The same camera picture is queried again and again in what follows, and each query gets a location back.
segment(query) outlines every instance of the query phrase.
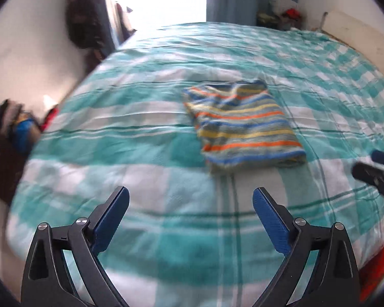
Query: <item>folded cloth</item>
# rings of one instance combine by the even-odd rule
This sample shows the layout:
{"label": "folded cloth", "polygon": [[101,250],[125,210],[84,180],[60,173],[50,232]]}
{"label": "folded cloth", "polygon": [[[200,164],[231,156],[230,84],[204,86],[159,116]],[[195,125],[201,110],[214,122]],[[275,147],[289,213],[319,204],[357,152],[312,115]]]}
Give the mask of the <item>folded cloth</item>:
{"label": "folded cloth", "polygon": [[302,145],[265,83],[200,85],[184,94],[212,171],[305,162]]}

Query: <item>bed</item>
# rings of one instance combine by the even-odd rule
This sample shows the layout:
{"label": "bed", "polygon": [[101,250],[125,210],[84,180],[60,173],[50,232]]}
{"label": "bed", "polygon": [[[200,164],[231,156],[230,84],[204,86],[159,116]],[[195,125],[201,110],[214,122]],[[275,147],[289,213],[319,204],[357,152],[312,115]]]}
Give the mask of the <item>bed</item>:
{"label": "bed", "polygon": [[[259,79],[307,164],[210,174],[183,89]],[[357,160],[371,163],[373,149],[384,151],[384,76],[324,34],[215,23],[138,32],[42,135],[7,239],[25,259],[40,222],[70,224],[123,185],[130,206],[99,260],[130,306],[252,306],[283,260],[253,210],[253,190],[264,186],[313,225],[342,222],[361,267],[384,244],[384,199],[350,171]],[[306,284],[302,278],[292,299]]]}

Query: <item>plaid bedsheet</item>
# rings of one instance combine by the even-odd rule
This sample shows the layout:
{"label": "plaid bedsheet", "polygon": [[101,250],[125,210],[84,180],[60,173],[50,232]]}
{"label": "plaid bedsheet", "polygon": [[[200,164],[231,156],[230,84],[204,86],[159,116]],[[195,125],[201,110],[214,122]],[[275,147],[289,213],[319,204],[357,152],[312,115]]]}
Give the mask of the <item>plaid bedsheet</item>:
{"label": "plaid bedsheet", "polygon": [[[307,164],[210,175],[183,90],[256,80],[283,109]],[[384,200],[350,170],[375,148],[384,151],[384,77],[322,34],[212,23],[138,32],[43,134],[7,239],[25,258],[40,222],[70,224],[123,185],[130,206],[99,259],[131,306],[252,306],[283,260],[253,190],[265,186],[314,225],[342,222],[362,266],[384,243]],[[303,279],[294,298],[304,288]]]}

